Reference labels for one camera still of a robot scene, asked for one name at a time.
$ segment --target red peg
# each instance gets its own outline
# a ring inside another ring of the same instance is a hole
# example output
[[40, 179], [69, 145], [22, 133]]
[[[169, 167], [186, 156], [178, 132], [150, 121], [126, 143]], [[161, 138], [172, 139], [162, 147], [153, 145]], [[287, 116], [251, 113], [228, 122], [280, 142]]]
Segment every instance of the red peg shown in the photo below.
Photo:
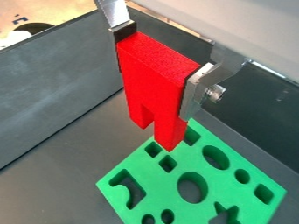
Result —
[[134, 33], [116, 44], [129, 117], [170, 151], [182, 140], [186, 122], [178, 117], [184, 80], [199, 64], [169, 47]]

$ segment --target silver bolt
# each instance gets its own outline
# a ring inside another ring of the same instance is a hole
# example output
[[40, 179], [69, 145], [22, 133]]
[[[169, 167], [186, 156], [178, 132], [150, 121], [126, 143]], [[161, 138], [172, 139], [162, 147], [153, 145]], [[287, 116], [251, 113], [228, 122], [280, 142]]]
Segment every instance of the silver bolt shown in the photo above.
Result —
[[219, 85], [213, 85], [212, 87], [209, 87], [209, 89], [207, 91], [207, 95], [208, 95], [209, 100], [213, 103], [217, 103], [220, 101], [225, 90], [227, 89]]

